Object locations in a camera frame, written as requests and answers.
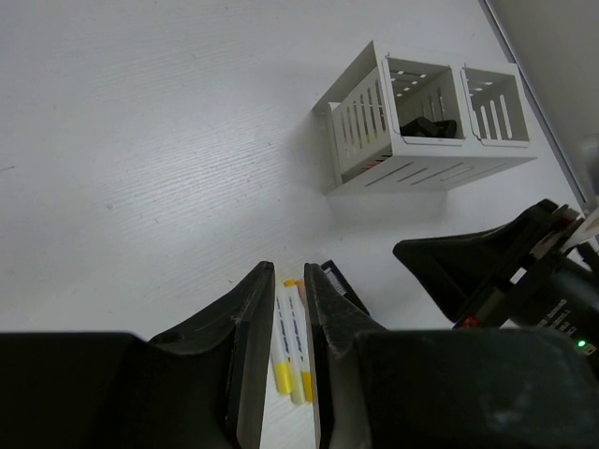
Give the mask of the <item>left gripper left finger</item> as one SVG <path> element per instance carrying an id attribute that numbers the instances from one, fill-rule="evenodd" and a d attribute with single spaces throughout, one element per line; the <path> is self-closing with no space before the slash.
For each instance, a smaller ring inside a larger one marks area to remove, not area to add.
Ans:
<path id="1" fill-rule="evenodd" d="M 152 443 L 165 448 L 257 448 L 261 441 L 275 297 L 271 262 L 154 336 Z"/>

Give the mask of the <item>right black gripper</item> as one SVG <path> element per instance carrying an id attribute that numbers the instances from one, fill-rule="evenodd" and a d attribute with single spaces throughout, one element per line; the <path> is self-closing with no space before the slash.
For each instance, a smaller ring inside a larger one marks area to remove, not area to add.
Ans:
<path id="1" fill-rule="evenodd" d="M 576 210 L 544 199 L 477 233 L 406 239 L 395 257 L 455 328 L 553 329 L 583 355 L 598 353 L 598 252 L 571 239 Z"/>

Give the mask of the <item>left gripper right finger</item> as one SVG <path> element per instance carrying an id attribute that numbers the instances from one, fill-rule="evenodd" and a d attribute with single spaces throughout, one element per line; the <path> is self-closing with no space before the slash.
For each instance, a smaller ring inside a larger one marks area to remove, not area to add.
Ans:
<path id="1" fill-rule="evenodd" d="M 318 448 L 370 448 L 372 435 L 355 338 L 383 327 L 340 295 L 317 264 L 304 266 L 303 280 L 315 444 Z"/>

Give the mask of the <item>white slotted desk organizer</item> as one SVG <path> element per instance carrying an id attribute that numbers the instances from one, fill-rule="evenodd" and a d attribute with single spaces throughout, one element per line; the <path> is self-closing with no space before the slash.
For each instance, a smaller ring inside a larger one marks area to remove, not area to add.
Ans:
<path id="1" fill-rule="evenodd" d="M 536 159 L 519 71 L 370 42 L 314 105 L 335 195 L 443 192 Z"/>

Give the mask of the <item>orange-yellow cap white pen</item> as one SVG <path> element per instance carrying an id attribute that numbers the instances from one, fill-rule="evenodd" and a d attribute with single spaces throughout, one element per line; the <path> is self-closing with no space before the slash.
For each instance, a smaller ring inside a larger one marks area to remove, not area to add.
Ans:
<path id="1" fill-rule="evenodd" d="M 291 401 L 296 405 L 313 401 L 309 351 L 306 336 L 305 310 L 294 280 L 283 283 L 283 308 L 290 340 Z"/>

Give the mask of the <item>yellow cap white pen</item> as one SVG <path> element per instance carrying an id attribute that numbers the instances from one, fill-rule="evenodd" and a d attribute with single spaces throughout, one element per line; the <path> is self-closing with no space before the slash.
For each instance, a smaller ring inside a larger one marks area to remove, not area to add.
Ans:
<path id="1" fill-rule="evenodd" d="M 278 284 L 275 285 L 273 318 L 271 358 L 277 390 L 282 395 L 291 395 L 294 390 L 291 375 L 291 359 L 288 338 L 285 331 L 280 286 Z"/>

